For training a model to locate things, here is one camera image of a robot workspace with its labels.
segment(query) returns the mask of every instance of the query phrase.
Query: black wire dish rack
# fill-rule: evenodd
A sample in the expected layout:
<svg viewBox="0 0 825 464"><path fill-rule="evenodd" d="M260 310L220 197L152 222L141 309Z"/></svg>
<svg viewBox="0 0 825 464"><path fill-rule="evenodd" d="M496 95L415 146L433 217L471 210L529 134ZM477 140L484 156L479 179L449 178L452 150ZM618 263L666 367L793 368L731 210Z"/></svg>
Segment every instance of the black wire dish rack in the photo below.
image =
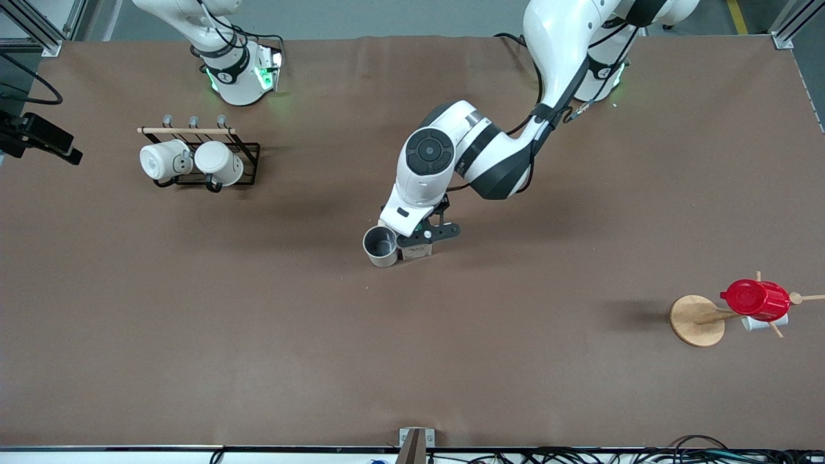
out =
<svg viewBox="0 0 825 464"><path fill-rule="evenodd" d="M194 157L198 147L202 144L218 140L225 144L233 154L237 154L243 161L243 175L240 180L232 185L255 185L258 161L261 156L261 144L242 141L241 138L238 137L238 132L233 127L226 125L226 116L224 115L218 116L217 128L215 129L201 129L198 127L198 118L196 116L189 119L189 128L177 129L172 127L172 117L166 115L163 117L163 127L139 127L138 133L145 135L153 144L162 143L158 135L168 135L172 139L180 140L185 143L188 148L188 153L184 154L186 157ZM171 187L173 185L200 185L206 187L206 190L213 193L218 193L223 189L223 185L211 182L210 176L201 172L196 166L193 166L191 173L181 174L164 182L153 179L153 182L161 188Z"/></svg>

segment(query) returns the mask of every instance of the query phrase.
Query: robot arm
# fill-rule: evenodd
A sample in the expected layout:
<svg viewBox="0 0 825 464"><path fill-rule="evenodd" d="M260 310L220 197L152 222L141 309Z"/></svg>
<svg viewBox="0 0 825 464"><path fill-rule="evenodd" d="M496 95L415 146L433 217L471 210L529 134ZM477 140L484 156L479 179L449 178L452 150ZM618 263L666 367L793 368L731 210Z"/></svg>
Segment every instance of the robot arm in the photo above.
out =
<svg viewBox="0 0 825 464"><path fill-rule="evenodd" d="M227 103L249 105L275 88L281 56L269 47L247 40L225 18L238 11L242 0L133 2L177 29L195 46L206 63L212 88Z"/></svg>
<svg viewBox="0 0 825 464"><path fill-rule="evenodd" d="M561 121L577 90L588 79L601 88L618 80L592 66L591 44L606 35L602 25L615 14L635 28L666 17L680 21L698 0L531 0L524 15L527 48L542 75L545 93L533 108L524 130L512 138L467 102L437 107L407 139L398 158L396 181L380 219L395 232L410 237L419 224L442 202L453 171L482 197L504 200L519 192L529 179L533 159L550 132ZM600 45L602 54L618 55L630 41L615 49L614 42ZM590 93L594 101L602 92Z"/></svg>

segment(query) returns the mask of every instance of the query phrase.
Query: round wooden base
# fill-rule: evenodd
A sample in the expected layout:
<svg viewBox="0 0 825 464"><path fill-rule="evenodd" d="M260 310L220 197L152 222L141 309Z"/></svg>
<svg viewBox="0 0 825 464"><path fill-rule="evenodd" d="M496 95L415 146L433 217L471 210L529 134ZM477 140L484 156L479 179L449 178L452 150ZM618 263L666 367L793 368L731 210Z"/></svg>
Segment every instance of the round wooden base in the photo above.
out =
<svg viewBox="0 0 825 464"><path fill-rule="evenodd" d="M713 346L724 336L724 321L703 325L695 321L703 315L718 312L713 301L703 296L683 296L671 306L671 327L681 341L689 345L699 348Z"/></svg>

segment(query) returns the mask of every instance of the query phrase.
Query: mug handle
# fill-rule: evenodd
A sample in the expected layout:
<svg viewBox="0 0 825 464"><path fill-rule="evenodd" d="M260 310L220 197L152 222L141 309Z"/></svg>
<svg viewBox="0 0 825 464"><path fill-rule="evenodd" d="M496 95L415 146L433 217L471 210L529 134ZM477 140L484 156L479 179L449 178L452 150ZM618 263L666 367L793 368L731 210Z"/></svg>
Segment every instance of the mug handle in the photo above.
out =
<svg viewBox="0 0 825 464"><path fill-rule="evenodd" d="M206 174L206 190L212 193L218 193L222 188L224 188L224 184L212 183L212 173Z"/></svg>
<svg viewBox="0 0 825 464"><path fill-rule="evenodd" d="M167 180L166 182L158 182L156 179L152 179L152 182L154 182L154 184L157 185L158 187L166 188L166 187L170 187L172 185L175 185L177 183L177 179L179 177L180 176L175 176L174 178L171 178L171 179Z"/></svg>

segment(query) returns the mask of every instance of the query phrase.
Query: black device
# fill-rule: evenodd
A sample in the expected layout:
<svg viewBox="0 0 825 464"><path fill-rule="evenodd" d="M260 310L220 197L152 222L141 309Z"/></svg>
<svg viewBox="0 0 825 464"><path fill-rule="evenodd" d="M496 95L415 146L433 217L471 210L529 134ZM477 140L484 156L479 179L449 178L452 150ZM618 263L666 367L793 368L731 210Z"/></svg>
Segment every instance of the black device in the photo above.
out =
<svg viewBox="0 0 825 464"><path fill-rule="evenodd" d="M73 142L73 135L35 113L14 116L0 111L0 150L5 154L21 158L26 149L36 148L78 165L83 152Z"/></svg>

